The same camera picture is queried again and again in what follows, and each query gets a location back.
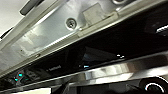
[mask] metal strip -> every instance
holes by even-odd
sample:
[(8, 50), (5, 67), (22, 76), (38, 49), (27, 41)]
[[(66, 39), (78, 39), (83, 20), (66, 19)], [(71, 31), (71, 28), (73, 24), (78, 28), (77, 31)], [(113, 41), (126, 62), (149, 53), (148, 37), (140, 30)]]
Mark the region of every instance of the metal strip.
[(79, 37), (78, 36), (78, 32), (76, 32), (76, 33), (72, 34), (71, 36), (67, 37), (66, 39), (64, 39), (64, 40), (62, 40), (62, 41), (50, 46), (49, 48), (44, 49), (42, 51), (39, 51), (37, 53), (37, 55), (33, 55), (32, 57), (30, 57), (30, 58), (26, 59), (25, 61), (19, 63), (18, 65), (14, 66), (14, 67), (11, 67), (7, 71), (4, 71), (4, 72), (0, 73), (0, 77), (3, 77), (3, 76), (7, 75), (8, 73), (10, 73), (10, 72), (12, 72), (12, 71), (14, 71), (16, 69), (19, 69), (19, 68), (21, 68), (21, 67), (23, 67), (25, 65), (31, 64), (33, 61), (36, 61), (36, 60), (38, 60), (38, 59), (40, 59), (40, 58), (42, 58), (42, 57), (44, 57), (46, 55), (49, 55), (49, 54), (51, 54), (53, 52), (56, 52), (56, 51), (66, 47), (68, 45), (73, 44), (76, 41), (79, 41), (79, 40), (81, 40), (81, 39), (83, 39), (85, 37), (88, 37), (88, 36), (90, 36), (90, 35), (92, 35), (94, 33), (99, 32), (99, 31), (101, 31), (103, 29), (111, 27), (111, 26), (113, 26), (113, 25), (115, 25), (115, 24), (117, 24), (117, 23), (119, 23), (119, 22), (121, 22), (121, 21), (123, 21), (123, 20), (125, 20), (125, 19), (127, 19), (127, 18), (129, 18), (129, 17), (131, 17), (131, 16), (133, 16), (135, 14), (137, 14), (137, 13), (140, 13), (140, 12), (142, 12), (144, 10), (147, 10), (147, 9), (149, 9), (151, 7), (154, 7), (154, 6), (158, 5), (158, 4), (164, 3), (166, 1), (167, 0), (155, 0), (155, 1), (154, 0), (147, 0), (147, 1), (146, 0), (140, 0), (140, 1), (136, 1), (136, 2), (134, 2), (134, 4), (131, 4), (128, 7), (124, 8), (122, 11), (119, 11), (118, 12), (119, 18), (117, 20), (112, 20), (111, 22), (108, 21), (107, 23), (104, 23), (102, 21), (102, 26), (101, 27), (97, 28), (93, 32), (89, 32), (89, 33), (83, 35), (82, 37)]

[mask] chrome trim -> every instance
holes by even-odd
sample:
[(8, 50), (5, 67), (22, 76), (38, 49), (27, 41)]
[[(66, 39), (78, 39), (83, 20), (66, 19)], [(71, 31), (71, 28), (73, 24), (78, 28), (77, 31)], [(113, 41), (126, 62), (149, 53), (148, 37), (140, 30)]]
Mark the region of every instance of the chrome trim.
[(1, 91), (0, 93), (3, 94), (32, 90), (37, 88), (59, 87), (61, 84), (64, 84), (69, 80), (69, 85), (73, 87), (127, 81), (162, 75), (168, 75), (168, 52), (161, 52), (148, 56), (143, 56), (140, 58), (120, 62), (119, 64), (107, 65), (105, 67), (57, 77)]

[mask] screw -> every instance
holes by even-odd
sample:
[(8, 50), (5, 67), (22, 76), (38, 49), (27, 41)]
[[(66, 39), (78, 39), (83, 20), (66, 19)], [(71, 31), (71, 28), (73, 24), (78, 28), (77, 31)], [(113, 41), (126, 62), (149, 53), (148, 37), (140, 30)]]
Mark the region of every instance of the screw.
[(77, 26), (77, 23), (76, 23), (75, 19), (69, 18), (69, 19), (67, 19), (67, 21), (66, 21), (66, 25), (67, 25), (67, 27), (68, 27), (69, 29), (75, 29), (76, 26)]

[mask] black plastic part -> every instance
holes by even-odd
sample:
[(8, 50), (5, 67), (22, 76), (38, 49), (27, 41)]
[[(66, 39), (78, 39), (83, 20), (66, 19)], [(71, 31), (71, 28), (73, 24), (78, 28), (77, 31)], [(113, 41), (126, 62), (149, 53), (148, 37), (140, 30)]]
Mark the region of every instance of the black plastic part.
[(12, 29), (13, 29), (13, 27), (10, 28), (8, 31), (6, 31), (4, 34), (2, 34), (2, 36), (0, 38), (3, 39), (9, 33), (9, 31), (11, 31)]
[(44, 0), (30, 0), (21, 10), (20, 13), (22, 15), (26, 15), (29, 13), (30, 10), (32, 10), (35, 6), (38, 6), (40, 3), (42, 3)]

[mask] green light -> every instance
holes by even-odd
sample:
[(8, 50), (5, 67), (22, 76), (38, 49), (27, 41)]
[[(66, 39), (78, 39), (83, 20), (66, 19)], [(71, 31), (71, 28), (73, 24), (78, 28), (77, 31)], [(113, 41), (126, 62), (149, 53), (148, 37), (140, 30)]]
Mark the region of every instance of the green light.
[(15, 79), (15, 81), (18, 81), (18, 79)]
[(23, 76), (23, 74), (20, 73), (20, 74), (19, 74), (19, 77), (22, 77), (22, 76)]

